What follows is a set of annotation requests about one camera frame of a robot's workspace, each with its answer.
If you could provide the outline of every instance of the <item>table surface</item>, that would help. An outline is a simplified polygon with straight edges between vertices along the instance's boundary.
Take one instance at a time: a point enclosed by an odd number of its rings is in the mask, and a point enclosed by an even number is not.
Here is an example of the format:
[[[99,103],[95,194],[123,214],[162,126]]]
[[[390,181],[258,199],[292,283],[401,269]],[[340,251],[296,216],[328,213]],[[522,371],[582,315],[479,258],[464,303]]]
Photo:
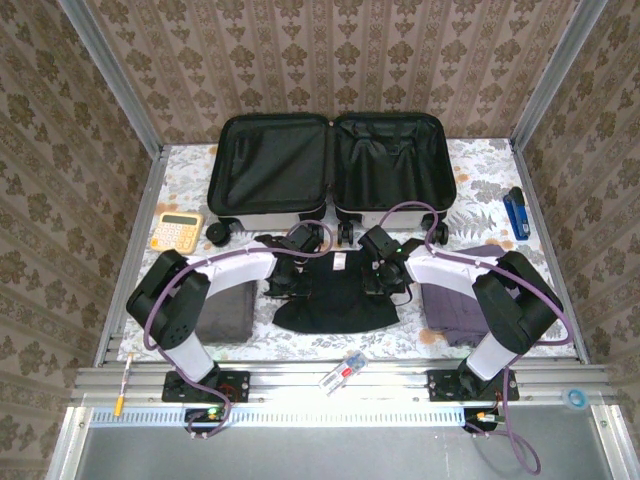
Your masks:
[[[498,244],[504,250],[523,253],[540,274],[552,284],[546,255],[538,236],[538,225],[530,211],[531,236],[526,242],[516,241],[502,197],[513,186],[522,187],[515,160],[507,139],[447,140],[458,195],[449,209],[449,243],[446,250],[460,250],[483,244]],[[142,260],[138,280],[144,277],[158,257],[150,247],[151,235],[160,214],[164,212],[199,212],[205,218],[200,241],[194,255],[209,256],[236,249],[265,232],[237,232],[223,248],[216,248],[205,237],[205,229],[215,221],[207,207],[207,190],[215,161],[215,145],[173,146],[167,162],[163,185],[158,197],[154,218],[148,232],[147,248]],[[324,218],[334,233],[338,221],[332,208]],[[355,225],[357,239],[364,229]],[[391,232],[403,242],[408,238],[423,237],[421,229]],[[412,358],[464,358],[469,347],[451,347],[444,337],[427,328],[419,285],[413,285],[413,300],[398,307],[400,323],[388,328],[360,334],[308,335],[284,330],[272,324],[275,311],[283,301],[265,297],[266,281],[258,282],[255,300],[253,336],[242,344],[217,344],[207,350],[217,360],[331,360],[343,358],[348,352],[361,350],[372,359]],[[546,340],[564,338],[564,326],[556,322],[543,337]],[[142,329],[132,318],[126,319],[118,360],[134,353],[136,361],[161,361],[157,352],[148,352],[142,342]],[[535,347],[528,356],[576,357],[572,346]]]

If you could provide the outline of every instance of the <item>pen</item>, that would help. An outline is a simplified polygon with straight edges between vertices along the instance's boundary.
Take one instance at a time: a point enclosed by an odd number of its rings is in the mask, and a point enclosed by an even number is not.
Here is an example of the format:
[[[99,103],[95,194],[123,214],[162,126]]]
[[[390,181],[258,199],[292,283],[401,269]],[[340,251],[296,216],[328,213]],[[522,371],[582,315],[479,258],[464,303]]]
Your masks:
[[[129,370],[131,369],[131,361],[133,360],[133,353],[127,355],[127,363],[124,366],[124,373],[122,374],[122,384],[120,384],[120,395],[118,395],[118,401],[116,401],[116,408],[113,414],[119,417],[122,413],[122,407],[124,405],[124,389],[129,380]]]

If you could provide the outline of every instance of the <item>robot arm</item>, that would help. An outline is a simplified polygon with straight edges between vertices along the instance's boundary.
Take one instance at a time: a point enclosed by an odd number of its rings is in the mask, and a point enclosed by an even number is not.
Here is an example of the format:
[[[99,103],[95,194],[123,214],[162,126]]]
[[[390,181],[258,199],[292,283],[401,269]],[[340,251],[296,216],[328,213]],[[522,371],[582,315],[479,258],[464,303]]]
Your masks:
[[[264,248],[264,245],[252,242],[243,250],[256,247]],[[205,300],[235,285],[268,278],[277,263],[272,253],[239,253],[186,275],[153,321],[151,338],[194,382],[200,382],[216,367],[194,332]],[[142,328],[169,281],[188,264],[199,260],[202,258],[186,259],[175,250],[160,255],[127,302],[127,311]]]
[[[401,246],[379,226],[369,230],[359,243],[378,265],[371,276],[379,286],[370,290],[398,292],[417,282],[442,286],[478,301],[489,333],[458,369],[464,396],[481,395],[490,382],[516,357],[528,352],[557,319],[530,290],[485,265],[519,277],[562,309],[558,297],[518,252],[507,252],[500,258],[451,252],[438,256],[419,240],[410,240]]]

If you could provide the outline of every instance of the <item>suitcase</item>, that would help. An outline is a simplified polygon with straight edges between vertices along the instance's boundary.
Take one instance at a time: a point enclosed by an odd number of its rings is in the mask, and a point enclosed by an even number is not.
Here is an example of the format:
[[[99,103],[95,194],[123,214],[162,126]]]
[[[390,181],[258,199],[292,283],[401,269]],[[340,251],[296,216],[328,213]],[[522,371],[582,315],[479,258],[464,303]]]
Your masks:
[[[442,124],[424,113],[349,113],[333,122],[309,113],[252,114],[225,124],[207,201],[227,229],[320,220],[329,190],[339,243],[352,243],[351,221],[370,228],[407,200],[426,202],[444,218],[456,186]],[[430,217],[406,208],[385,228],[428,227]]]

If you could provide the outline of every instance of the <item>folded gray cloth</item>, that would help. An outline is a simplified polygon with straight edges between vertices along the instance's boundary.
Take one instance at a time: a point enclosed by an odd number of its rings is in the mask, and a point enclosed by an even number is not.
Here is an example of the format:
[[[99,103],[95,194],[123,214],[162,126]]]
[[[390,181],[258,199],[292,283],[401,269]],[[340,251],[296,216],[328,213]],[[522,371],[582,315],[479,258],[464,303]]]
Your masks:
[[[479,257],[501,257],[504,250],[498,245],[460,250],[459,253]],[[477,347],[489,332],[480,304],[475,298],[436,285],[422,285],[422,303],[427,326],[442,332],[451,346]]]
[[[204,344],[243,343],[253,334],[256,282],[228,288],[209,297],[202,307],[196,334]]]

